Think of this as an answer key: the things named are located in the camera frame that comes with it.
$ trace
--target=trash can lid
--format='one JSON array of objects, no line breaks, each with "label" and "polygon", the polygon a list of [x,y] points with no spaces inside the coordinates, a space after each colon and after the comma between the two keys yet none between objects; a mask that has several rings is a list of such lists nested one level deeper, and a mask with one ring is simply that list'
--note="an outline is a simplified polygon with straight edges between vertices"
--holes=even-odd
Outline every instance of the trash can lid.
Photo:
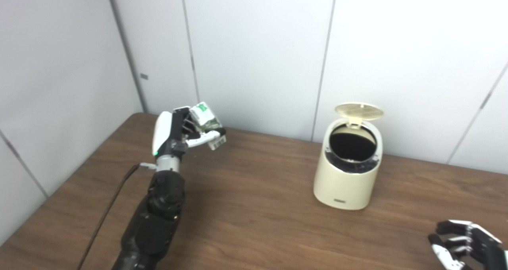
[{"label": "trash can lid", "polygon": [[362,102],[346,102],[335,107],[335,112],[342,117],[349,118],[348,127],[360,129],[362,120],[376,120],[384,112],[377,106]]}]

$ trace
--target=wooden table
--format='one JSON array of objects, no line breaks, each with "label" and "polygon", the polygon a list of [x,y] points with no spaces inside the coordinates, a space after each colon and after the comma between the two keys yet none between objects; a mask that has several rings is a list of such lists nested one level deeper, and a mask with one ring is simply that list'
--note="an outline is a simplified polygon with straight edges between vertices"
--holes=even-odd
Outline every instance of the wooden table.
[{"label": "wooden table", "polygon": [[[0,268],[75,269],[122,176],[152,162],[155,120],[129,118],[0,248]],[[336,210],[312,194],[319,144],[227,131],[183,158],[187,201],[159,270],[441,270],[426,236],[445,219],[508,241],[506,175],[384,156],[370,205]],[[84,269],[111,268],[151,174],[126,183]]]}]

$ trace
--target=robotic hand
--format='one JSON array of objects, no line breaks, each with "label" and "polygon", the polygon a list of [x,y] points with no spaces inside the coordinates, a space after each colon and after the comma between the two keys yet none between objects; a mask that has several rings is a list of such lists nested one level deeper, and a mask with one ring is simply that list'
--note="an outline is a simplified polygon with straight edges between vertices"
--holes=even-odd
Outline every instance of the robotic hand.
[{"label": "robotic hand", "polygon": [[[484,265],[485,270],[508,270],[508,251],[501,241],[483,227],[465,220],[447,220],[437,224],[437,234],[428,236],[432,250],[446,270],[472,270],[460,261],[470,256]],[[439,235],[455,234],[446,241]]]},{"label": "robotic hand", "polygon": [[121,240],[113,270],[154,270],[167,254],[185,202],[180,161],[189,147],[208,143],[216,149],[225,142],[225,129],[209,107],[200,103],[163,112],[152,142],[156,169],[147,195],[136,209]]}]

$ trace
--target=trash can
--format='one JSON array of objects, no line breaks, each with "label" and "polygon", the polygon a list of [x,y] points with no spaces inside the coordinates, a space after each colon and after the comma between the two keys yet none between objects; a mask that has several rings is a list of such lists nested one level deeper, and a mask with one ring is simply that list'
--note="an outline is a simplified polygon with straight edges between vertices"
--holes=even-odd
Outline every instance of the trash can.
[{"label": "trash can", "polygon": [[328,126],[321,147],[314,195],[322,203],[360,210],[369,201],[383,156],[379,130],[368,120],[383,116],[378,107],[348,102],[335,108],[342,116]]}]

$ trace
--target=white wall panel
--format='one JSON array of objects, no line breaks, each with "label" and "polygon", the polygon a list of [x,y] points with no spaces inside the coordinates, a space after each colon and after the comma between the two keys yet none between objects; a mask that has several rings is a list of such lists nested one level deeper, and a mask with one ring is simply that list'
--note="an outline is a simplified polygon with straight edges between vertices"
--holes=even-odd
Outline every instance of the white wall panel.
[{"label": "white wall panel", "polygon": [[141,111],[109,0],[0,0],[0,128],[56,190]]},{"label": "white wall panel", "polygon": [[508,174],[508,73],[504,74],[451,165]]},{"label": "white wall panel", "polygon": [[[147,111],[198,102],[182,0],[115,0]],[[148,80],[140,79],[140,73]]]},{"label": "white wall panel", "polygon": [[0,245],[44,202],[45,198],[18,159],[0,138]]},{"label": "white wall panel", "polygon": [[334,107],[382,107],[388,154],[445,162],[508,58],[506,0],[336,0],[314,141]]},{"label": "white wall panel", "polygon": [[229,127],[310,140],[332,0],[185,0],[201,100]]}]

